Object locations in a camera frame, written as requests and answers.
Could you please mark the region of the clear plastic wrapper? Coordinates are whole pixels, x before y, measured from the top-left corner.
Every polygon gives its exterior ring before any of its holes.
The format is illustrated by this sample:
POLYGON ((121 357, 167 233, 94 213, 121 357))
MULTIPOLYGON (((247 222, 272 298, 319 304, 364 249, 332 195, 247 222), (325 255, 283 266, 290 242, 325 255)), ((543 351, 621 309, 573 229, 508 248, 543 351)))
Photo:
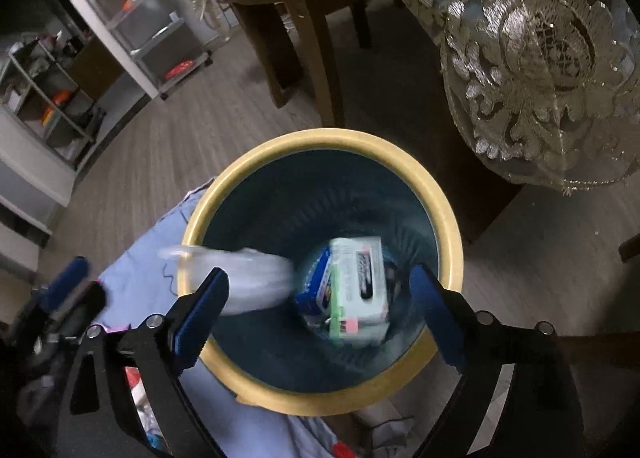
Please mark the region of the clear plastic wrapper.
POLYGON ((158 256, 177 262, 189 293, 200 287, 211 270, 224 271, 229 282, 229 296, 221 311, 224 316, 277 307, 296 290, 293 263, 255 249, 224 251, 180 245, 160 249, 158 256))

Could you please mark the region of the yellow rimmed teal trash bin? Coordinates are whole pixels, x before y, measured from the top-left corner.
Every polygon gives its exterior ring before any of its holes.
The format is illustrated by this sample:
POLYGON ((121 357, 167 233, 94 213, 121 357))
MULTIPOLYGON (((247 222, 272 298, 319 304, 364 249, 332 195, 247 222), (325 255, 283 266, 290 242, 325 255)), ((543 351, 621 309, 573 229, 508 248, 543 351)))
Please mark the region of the yellow rimmed teal trash bin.
POLYGON ((232 163, 175 253, 178 291, 213 269, 229 298, 206 368, 243 404, 342 415, 401 390, 435 354, 415 267, 460 291, 463 249, 444 192, 412 156, 347 129, 299 131, 232 163))

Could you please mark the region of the light blue cartoon blanket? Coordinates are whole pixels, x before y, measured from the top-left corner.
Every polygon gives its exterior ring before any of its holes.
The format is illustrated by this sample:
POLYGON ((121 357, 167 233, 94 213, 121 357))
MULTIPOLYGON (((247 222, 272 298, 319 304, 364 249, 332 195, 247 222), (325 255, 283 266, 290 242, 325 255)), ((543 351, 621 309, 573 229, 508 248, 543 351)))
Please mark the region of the light blue cartoon blanket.
MULTIPOLYGON (((192 189, 99 276, 107 307, 99 322, 108 328, 138 327, 152 314, 168 312, 178 296, 177 267, 160 249, 182 240, 191 215, 210 183, 192 189)), ((180 377, 181 386, 221 450, 229 457, 353 457, 320 418, 276 414, 238 403, 204 366, 180 377)))

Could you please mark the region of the white green medicine box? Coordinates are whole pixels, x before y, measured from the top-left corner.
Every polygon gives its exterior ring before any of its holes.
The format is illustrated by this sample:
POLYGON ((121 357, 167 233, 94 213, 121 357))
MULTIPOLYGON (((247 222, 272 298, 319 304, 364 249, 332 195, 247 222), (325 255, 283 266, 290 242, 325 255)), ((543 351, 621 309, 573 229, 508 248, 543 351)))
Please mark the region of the white green medicine box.
POLYGON ((330 273, 331 339, 358 346, 380 344, 390 327, 381 238, 332 239, 330 273))

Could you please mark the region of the blue white small package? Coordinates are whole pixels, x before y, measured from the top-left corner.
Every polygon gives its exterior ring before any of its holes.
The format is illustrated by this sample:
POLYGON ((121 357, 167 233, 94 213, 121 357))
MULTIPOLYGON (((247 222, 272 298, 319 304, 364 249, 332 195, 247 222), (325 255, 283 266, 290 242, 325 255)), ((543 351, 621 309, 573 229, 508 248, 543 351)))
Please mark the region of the blue white small package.
POLYGON ((294 298, 297 312, 310 328, 321 328, 331 316, 331 249, 324 245, 307 265, 294 298))

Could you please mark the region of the metal kitchen shelf rack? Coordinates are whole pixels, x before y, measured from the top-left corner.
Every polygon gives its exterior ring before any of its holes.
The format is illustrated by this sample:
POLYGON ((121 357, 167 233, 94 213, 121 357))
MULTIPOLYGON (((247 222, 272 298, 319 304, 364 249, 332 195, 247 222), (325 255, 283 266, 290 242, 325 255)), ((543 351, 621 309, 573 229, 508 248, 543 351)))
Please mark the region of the metal kitchen shelf rack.
POLYGON ((74 170, 96 144, 105 117, 61 58, 33 34, 8 37, 1 44, 1 105, 74 170))

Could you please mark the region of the grey rolling storage cart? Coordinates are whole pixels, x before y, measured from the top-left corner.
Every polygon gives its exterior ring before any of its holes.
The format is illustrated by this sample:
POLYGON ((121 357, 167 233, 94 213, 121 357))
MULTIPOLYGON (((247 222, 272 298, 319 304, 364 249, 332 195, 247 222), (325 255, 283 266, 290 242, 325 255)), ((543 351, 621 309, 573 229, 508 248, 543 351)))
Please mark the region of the grey rolling storage cart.
POLYGON ((178 0, 86 1, 162 100, 210 63, 178 0))

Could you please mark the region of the lace embroidered teal tablecloth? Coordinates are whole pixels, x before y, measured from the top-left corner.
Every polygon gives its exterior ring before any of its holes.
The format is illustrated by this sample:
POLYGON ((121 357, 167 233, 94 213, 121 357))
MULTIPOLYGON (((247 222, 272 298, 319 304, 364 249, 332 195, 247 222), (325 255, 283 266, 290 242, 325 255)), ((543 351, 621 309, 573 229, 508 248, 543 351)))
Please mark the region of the lace embroidered teal tablecloth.
POLYGON ((565 193, 639 170, 639 10, 626 0, 402 0, 439 48, 484 165, 565 193))

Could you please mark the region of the brown wooden chair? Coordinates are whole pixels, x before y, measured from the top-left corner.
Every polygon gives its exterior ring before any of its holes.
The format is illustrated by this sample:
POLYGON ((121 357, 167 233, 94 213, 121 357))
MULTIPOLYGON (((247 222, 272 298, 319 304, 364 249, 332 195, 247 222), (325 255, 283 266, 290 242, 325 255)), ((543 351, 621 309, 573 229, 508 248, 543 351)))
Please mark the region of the brown wooden chair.
POLYGON ((372 47, 366 9, 369 0, 228 0, 262 63, 273 104, 308 74, 321 125, 343 127, 345 117, 334 50, 326 17, 352 12, 358 44, 372 47))

